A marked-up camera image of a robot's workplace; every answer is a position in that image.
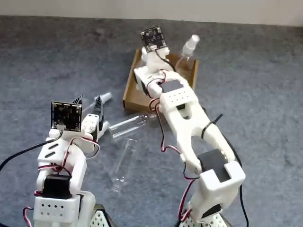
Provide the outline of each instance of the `cardboard tray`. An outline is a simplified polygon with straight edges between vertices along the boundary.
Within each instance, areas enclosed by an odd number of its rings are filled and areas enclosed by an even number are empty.
[[[169,54],[167,56],[169,61],[172,64],[176,64],[179,56],[177,54]],[[123,107],[127,110],[132,110],[136,112],[149,112],[149,102],[150,98],[148,98],[142,91],[137,90],[136,82],[134,80],[134,69],[138,62],[141,59],[141,50],[138,49],[134,55],[134,61],[132,67],[130,69],[128,80],[123,96]],[[188,83],[192,88],[195,88],[196,85],[196,76],[198,73],[198,60],[194,60],[193,67],[191,69],[188,68],[187,65],[180,65],[185,74],[188,75]]]

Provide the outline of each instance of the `glass vial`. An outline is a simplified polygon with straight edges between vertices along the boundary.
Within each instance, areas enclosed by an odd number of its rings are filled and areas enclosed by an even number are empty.
[[[147,114],[132,114],[114,124],[110,124],[108,129],[113,141],[117,142],[139,133],[139,129],[147,124],[147,120]]]
[[[130,138],[123,140],[121,153],[111,173],[112,190],[114,192],[121,193],[122,187],[127,184],[130,169],[134,166],[135,162],[136,145],[136,140]]]

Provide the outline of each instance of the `white robotic arm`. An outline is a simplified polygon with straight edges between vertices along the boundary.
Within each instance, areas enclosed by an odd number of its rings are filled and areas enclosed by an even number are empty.
[[[46,140],[57,138],[60,127],[51,129]],[[103,105],[99,97],[92,113],[83,119],[79,131],[63,131],[58,140],[42,147],[38,157],[39,175],[35,191],[35,227],[94,227],[98,223],[110,226],[105,218],[103,221],[91,221],[95,196],[81,191],[87,168],[85,153],[97,154],[97,140],[107,129],[108,123],[103,122]],[[99,211],[96,219],[104,214]]]
[[[147,62],[154,59],[154,55],[150,58],[149,54]],[[149,64],[134,69],[140,84],[138,88],[150,98],[159,99],[159,111],[177,139],[182,162],[189,171],[199,175],[198,187],[187,205],[186,215],[194,220],[193,223],[225,227],[219,213],[235,199],[245,173],[235,161],[232,148],[199,104],[193,89],[178,73],[167,67],[163,70],[167,65],[162,61],[157,71],[149,70]],[[192,149],[193,136],[203,138],[215,150],[197,156]]]

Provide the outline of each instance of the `clear bottle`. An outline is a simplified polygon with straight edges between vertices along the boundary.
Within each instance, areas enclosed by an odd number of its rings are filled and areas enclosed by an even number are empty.
[[[121,153],[119,154],[110,177],[113,182],[112,190],[121,193],[122,187],[128,183],[131,169],[136,160],[137,141],[126,138],[123,140]]]
[[[148,122],[153,122],[154,119],[156,119],[155,114],[135,113],[111,123],[108,129],[113,142],[133,138],[135,134],[142,137],[146,133],[145,126]]]
[[[184,44],[182,53],[177,61],[175,68],[183,78],[188,81],[191,78],[191,70],[194,66],[193,52],[196,48],[197,43],[200,41],[199,36],[192,35],[190,39]]]
[[[84,119],[86,117],[87,114],[90,114],[92,109],[94,108],[95,104],[96,104],[96,99],[99,96],[94,97],[94,101],[90,101],[87,98],[83,98],[83,104],[82,104],[82,119]],[[100,95],[102,103],[106,103],[109,99],[112,98],[112,93],[111,92],[107,92],[105,94]]]

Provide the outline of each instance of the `white wall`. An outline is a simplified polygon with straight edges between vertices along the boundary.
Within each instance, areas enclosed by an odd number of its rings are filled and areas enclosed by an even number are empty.
[[[0,15],[303,26],[303,0],[0,0]]]

